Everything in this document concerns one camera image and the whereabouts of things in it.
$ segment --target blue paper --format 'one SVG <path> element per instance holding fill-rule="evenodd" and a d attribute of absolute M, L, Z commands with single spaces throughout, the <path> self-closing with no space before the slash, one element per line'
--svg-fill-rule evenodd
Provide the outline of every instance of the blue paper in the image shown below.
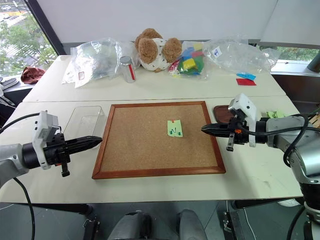
<path fill-rule="evenodd" d="M 248 73 L 248 72 L 239 72 L 236 74 L 238 77 L 244 78 L 244 79 L 249 79 L 251 81 L 255 80 L 256 76 Z"/>

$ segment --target red paper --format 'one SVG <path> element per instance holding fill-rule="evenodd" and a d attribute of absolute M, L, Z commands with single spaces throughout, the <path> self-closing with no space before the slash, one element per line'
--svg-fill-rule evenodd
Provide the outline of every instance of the red paper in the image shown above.
<path fill-rule="evenodd" d="M 251 81 L 250 79 L 247 78 L 236 78 L 236 82 L 238 85 L 242 86 L 256 86 L 257 84 L 254 81 Z"/>

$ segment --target white paper label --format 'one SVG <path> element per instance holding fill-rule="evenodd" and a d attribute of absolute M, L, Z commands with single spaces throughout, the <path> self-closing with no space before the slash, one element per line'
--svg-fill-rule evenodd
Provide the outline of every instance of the white paper label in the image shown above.
<path fill-rule="evenodd" d="M 215 49 L 213 49 L 212 52 L 213 52 L 213 55 L 214 55 L 214 57 L 215 57 L 216 59 L 222 54 L 219 46 L 217 46 Z"/>

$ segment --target floor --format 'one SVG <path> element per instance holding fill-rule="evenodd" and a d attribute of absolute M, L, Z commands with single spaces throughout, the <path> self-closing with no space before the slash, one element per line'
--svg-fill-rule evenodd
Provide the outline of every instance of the floor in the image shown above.
<path fill-rule="evenodd" d="M 224 240 L 218 214 L 226 210 L 226 201 L 179 201 L 91 204 L 92 215 L 101 225 L 97 240 L 106 240 L 115 224 L 129 212 L 142 210 L 152 217 L 152 237 L 178 240 L 176 214 L 185 208 L 194 210 L 205 228 L 208 240 Z M 246 209 L 248 220 L 257 240 L 286 239 L 286 234 L 299 206 L 284 207 L 270 203 Z M 229 203 L 229 211 L 234 211 Z M 86 218 L 83 215 L 45 208 L 34 208 L 36 240 L 82 240 Z M 246 240 L 254 237 L 246 222 L 243 210 L 237 210 Z M 292 239 L 303 239 L 303 214 L 294 229 Z M 31 237 L 29 208 L 19 204 L 0 203 L 0 236 L 2 240 L 25 240 Z"/>

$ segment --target yellow block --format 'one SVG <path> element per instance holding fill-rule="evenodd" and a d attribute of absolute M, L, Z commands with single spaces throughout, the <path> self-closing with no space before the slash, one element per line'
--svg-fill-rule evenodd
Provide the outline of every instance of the yellow block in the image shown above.
<path fill-rule="evenodd" d="M 202 49 L 202 43 L 197 42 L 197 43 L 193 44 L 193 48 L 194 48 L 195 51 L 201 50 Z"/>
<path fill-rule="evenodd" d="M 184 70 L 192 69 L 195 66 L 196 66 L 196 62 L 193 58 L 189 58 L 189 59 L 183 61 L 183 69 Z"/>

